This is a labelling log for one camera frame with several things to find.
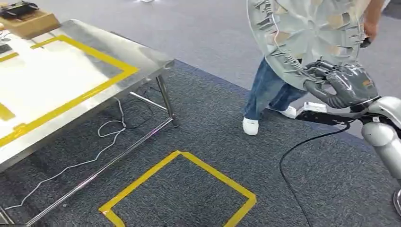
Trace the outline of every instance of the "white sneaker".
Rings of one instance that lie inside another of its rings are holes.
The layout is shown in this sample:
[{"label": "white sneaker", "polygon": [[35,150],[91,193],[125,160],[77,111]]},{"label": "white sneaker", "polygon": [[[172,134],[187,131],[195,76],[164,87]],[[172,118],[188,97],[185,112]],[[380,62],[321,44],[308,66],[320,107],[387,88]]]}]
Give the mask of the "white sneaker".
[{"label": "white sneaker", "polygon": [[296,118],[296,109],[293,108],[292,106],[289,106],[287,108],[287,110],[285,110],[285,111],[274,110],[270,106],[267,106],[267,108],[269,110],[273,110],[273,111],[279,112],[279,113],[281,113],[282,115],[284,115],[284,116],[286,116],[288,118],[291,118],[291,119],[295,119]]},{"label": "white sneaker", "polygon": [[242,121],[244,132],[250,136],[256,136],[259,130],[259,121],[244,118]]}]

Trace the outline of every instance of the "metal table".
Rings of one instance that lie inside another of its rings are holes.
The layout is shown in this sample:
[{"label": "metal table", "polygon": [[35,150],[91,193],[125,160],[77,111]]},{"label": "metal table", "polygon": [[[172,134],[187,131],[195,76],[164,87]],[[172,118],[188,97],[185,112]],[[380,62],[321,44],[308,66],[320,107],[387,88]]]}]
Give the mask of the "metal table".
[{"label": "metal table", "polygon": [[[29,72],[36,72],[31,77],[36,76],[39,79],[10,79],[9,83],[24,81],[24,84],[31,87],[37,86],[37,92],[46,92],[35,96],[24,90],[20,95],[15,92],[5,96],[2,92],[7,87],[1,88],[0,85],[0,127],[3,128],[3,131],[0,130],[0,172],[32,154],[64,129],[74,127],[98,113],[114,102],[114,97],[131,95],[167,113],[167,119],[163,123],[23,226],[37,222],[170,122],[174,127],[178,126],[162,77],[163,72],[174,65],[174,60],[167,55],[77,20],[66,21],[60,28],[31,40],[22,40],[13,35],[8,35],[7,38],[14,50],[0,54],[0,73],[16,73],[22,77],[24,75],[19,73],[24,71],[23,68],[28,68]],[[33,51],[26,51],[27,46]],[[76,73],[73,71],[77,69],[81,74],[75,78]],[[43,76],[46,73],[57,76],[57,79]],[[165,107],[133,92],[153,79],[158,83]],[[68,89],[69,83],[74,89]],[[21,84],[8,86],[19,87]],[[19,106],[7,108],[5,103],[9,107],[13,103],[18,103]],[[12,218],[0,207],[1,222],[14,224]]]}]

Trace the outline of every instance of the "yellow tape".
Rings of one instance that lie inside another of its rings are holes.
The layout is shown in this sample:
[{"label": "yellow tape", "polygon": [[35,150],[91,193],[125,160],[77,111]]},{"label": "yellow tape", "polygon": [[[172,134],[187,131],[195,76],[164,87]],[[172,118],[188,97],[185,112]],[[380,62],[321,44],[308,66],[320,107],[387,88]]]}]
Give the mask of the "yellow tape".
[{"label": "yellow tape", "polygon": [[228,220],[228,222],[224,225],[224,227],[235,227],[241,221],[241,219],[248,213],[248,211],[256,204],[256,195],[247,190],[246,188],[244,188],[243,186],[241,186],[240,184],[236,183],[232,179],[223,175],[221,172],[209,166],[208,164],[198,159],[191,153],[175,151],[170,155],[168,155],[167,157],[165,157],[162,161],[157,163],[154,167],[152,167],[150,170],[144,173],[133,183],[128,185],[128,187],[126,187],[124,190],[118,193],[115,197],[113,197],[103,206],[101,206],[99,208],[99,211],[102,212],[106,216],[106,218],[109,219],[115,226],[125,227],[124,222],[111,210],[112,207],[179,155],[186,157],[188,160],[192,161],[197,166],[206,170],[208,173],[210,173],[217,179],[223,181],[228,186],[230,186],[231,188],[235,189],[243,196],[248,198],[248,201]]},{"label": "yellow tape", "polygon": [[0,119],[3,121],[8,121],[14,117],[15,114],[13,114],[7,107],[0,103]]},{"label": "yellow tape", "polygon": [[[111,56],[109,56],[107,54],[104,54],[104,53],[102,53],[102,52],[100,52],[100,51],[98,51],[98,50],[96,50],[96,49],[94,49],[92,47],[86,46],[86,45],[84,45],[84,44],[82,44],[82,43],[80,43],[78,41],[75,41],[75,40],[73,40],[73,39],[71,39],[71,38],[69,38],[69,37],[67,37],[65,35],[60,35],[60,36],[51,38],[49,40],[46,40],[44,42],[35,44],[31,48],[35,49],[35,48],[44,46],[46,44],[49,44],[49,43],[57,41],[57,40],[66,42],[66,43],[68,43],[68,44],[70,44],[70,45],[82,50],[83,52],[85,52],[87,54],[90,54],[90,55],[92,55],[92,56],[94,56],[94,57],[96,57],[96,58],[98,58],[98,59],[110,64],[110,65],[113,65],[113,66],[121,69],[122,72],[120,74],[117,74],[113,78],[109,79],[108,81],[104,82],[103,84],[95,87],[94,89],[92,89],[92,90],[80,95],[77,98],[74,98],[73,100],[71,100],[71,101],[67,102],[66,104],[54,109],[53,111],[48,112],[47,114],[43,115],[42,117],[40,117],[40,118],[30,122],[30,123],[24,124],[21,127],[18,127],[18,129],[16,129],[14,132],[12,132],[11,134],[9,134],[9,135],[7,135],[7,136],[5,136],[5,137],[0,139],[0,147],[10,143],[11,141],[13,141],[13,140],[25,135],[25,134],[27,134],[28,132],[32,131],[33,129],[43,125],[44,123],[48,122],[49,120],[59,116],[60,114],[68,111],[69,109],[71,109],[71,108],[75,107],[76,105],[82,103],[83,101],[85,101],[85,100],[97,95],[101,91],[109,88],[111,85],[122,81],[123,79],[129,77],[130,75],[132,75],[133,73],[136,73],[138,71],[137,68],[135,68],[135,67],[133,67],[131,65],[128,65],[127,63],[124,63],[124,62],[122,62],[120,60],[117,60],[117,59],[115,59],[115,58],[113,58],[113,57],[111,57]],[[0,58],[0,62],[8,60],[8,59],[11,59],[11,58],[16,57],[16,56],[18,56],[17,53],[12,53],[10,55],[7,55],[5,57]]]}]

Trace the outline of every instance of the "white tabletop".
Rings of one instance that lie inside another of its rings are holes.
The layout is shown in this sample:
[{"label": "white tabletop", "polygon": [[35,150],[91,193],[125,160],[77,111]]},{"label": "white tabletop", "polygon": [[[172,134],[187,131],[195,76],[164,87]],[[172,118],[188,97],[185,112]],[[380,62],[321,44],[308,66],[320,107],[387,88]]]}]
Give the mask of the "white tabletop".
[{"label": "white tabletop", "polygon": [[[11,34],[7,38],[13,50],[0,54],[0,104],[14,117],[2,120],[0,115],[0,171],[101,103],[158,76],[173,61],[148,47],[76,20],[62,23],[59,29],[33,40]],[[32,49],[35,44],[41,47]],[[13,52],[19,55],[1,61]]]}]

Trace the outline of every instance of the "jeans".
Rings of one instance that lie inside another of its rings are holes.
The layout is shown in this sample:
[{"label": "jeans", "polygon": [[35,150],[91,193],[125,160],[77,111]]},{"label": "jeans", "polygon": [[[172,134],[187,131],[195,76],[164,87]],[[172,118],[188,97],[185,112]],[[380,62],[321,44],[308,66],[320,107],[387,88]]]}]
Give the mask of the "jeans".
[{"label": "jeans", "polygon": [[273,110],[285,111],[290,103],[306,94],[306,91],[299,90],[284,82],[263,59],[253,81],[248,103],[244,108],[244,117],[260,120],[267,105]]}]

